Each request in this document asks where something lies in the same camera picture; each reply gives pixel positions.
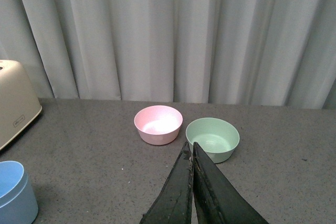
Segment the curtain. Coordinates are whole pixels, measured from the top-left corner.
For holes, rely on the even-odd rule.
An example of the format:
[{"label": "curtain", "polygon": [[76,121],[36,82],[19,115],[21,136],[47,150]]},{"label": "curtain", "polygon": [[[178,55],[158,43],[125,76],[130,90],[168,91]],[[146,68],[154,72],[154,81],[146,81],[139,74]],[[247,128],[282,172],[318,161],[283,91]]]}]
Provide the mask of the curtain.
[{"label": "curtain", "polygon": [[336,0],[0,0],[40,98],[336,108]]}]

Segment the green bowl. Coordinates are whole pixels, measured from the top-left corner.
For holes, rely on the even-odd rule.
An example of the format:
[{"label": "green bowl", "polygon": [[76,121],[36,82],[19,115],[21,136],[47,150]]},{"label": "green bowl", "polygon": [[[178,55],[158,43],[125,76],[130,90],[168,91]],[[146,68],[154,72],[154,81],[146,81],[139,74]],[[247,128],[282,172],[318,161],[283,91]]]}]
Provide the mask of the green bowl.
[{"label": "green bowl", "polygon": [[200,118],[191,122],[185,135],[191,150],[197,142],[215,164],[226,161],[239,143],[236,128],[218,118]]}]

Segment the label on appliance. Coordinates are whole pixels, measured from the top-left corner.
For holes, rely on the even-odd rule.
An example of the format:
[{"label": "label on appliance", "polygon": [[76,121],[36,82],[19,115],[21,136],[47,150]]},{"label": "label on appliance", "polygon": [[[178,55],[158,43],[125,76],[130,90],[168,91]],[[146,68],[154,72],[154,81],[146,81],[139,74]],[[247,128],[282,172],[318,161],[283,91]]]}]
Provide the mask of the label on appliance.
[{"label": "label on appliance", "polygon": [[21,115],[18,119],[16,119],[13,123],[14,127],[17,127],[20,123],[22,123],[22,121],[25,120],[25,115]]}]

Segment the bowl rim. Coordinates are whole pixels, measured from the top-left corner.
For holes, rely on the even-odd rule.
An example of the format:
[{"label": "bowl rim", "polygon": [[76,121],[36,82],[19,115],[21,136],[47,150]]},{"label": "bowl rim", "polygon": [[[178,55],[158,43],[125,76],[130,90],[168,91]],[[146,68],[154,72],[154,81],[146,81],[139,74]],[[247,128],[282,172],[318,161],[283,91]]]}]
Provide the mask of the bowl rim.
[{"label": "bowl rim", "polygon": [[188,142],[189,142],[191,145],[194,146],[194,142],[191,142],[190,139],[188,138],[188,135],[187,135],[189,126],[190,126],[192,123],[196,122],[196,121],[207,120],[207,119],[216,119],[216,120],[218,120],[218,121],[222,121],[222,122],[228,124],[228,125],[229,125],[231,128],[233,128],[234,131],[238,134],[238,141],[237,141],[237,144],[236,144],[234,147],[232,147],[231,149],[229,149],[229,150],[226,151],[226,152],[208,152],[208,151],[206,151],[206,150],[204,150],[204,151],[207,152],[207,153],[211,153],[211,154],[224,154],[224,153],[228,153],[228,152],[231,152],[232,150],[234,150],[234,149],[238,146],[238,144],[239,144],[239,142],[240,142],[240,135],[239,135],[239,132],[238,132],[238,130],[236,129],[236,127],[234,127],[232,124],[230,124],[229,122],[227,122],[227,121],[225,121],[225,120],[223,120],[223,119],[220,119],[220,118],[206,117],[206,118],[198,118],[198,119],[192,121],[190,124],[188,124],[187,128],[185,129],[185,136],[186,136]]},{"label": "bowl rim", "polygon": [[[166,108],[172,109],[174,112],[177,112],[177,115],[179,116],[179,117],[178,117],[178,119],[179,119],[178,127],[174,128],[173,130],[170,130],[169,132],[166,132],[166,133],[158,133],[158,134],[150,134],[150,133],[147,133],[147,132],[144,132],[143,130],[141,130],[141,129],[137,126],[135,120],[137,119],[137,117],[139,116],[139,114],[140,114],[141,112],[143,112],[143,111],[145,111],[145,110],[147,110],[147,109],[149,109],[149,108],[152,108],[152,107],[166,107]],[[143,108],[142,110],[140,110],[140,111],[135,115],[134,120],[133,120],[133,123],[134,123],[135,127],[138,129],[138,131],[141,131],[141,132],[143,132],[143,133],[145,133],[145,134],[148,134],[148,135],[160,136],[160,135],[167,135],[167,134],[170,134],[170,133],[172,133],[172,132],[178,130],[178,129],[181,127],[182,123],[183,123],[183,116],[182,116],[182,114],[180,113],[180,111],[178,111],[176,108],[173,108],[173,107],[171,107],[171,106],[167,106],[167,105],[153,105],[153,106],[147,106],[147,107]]]}]

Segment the pink bowl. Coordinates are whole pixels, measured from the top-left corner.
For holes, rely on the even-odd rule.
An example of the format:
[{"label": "pink bowl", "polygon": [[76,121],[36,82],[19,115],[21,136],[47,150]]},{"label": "pink bowl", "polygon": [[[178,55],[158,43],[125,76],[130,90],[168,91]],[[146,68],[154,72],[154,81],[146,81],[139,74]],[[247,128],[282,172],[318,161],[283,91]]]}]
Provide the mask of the pink bowl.
[{"label": "pink bowl", "polygon": [[182,121],[178,110],[163,105],[144,108],[134,117],[134,125],[141,138],[153,145],[172,142],[179,133]]}]

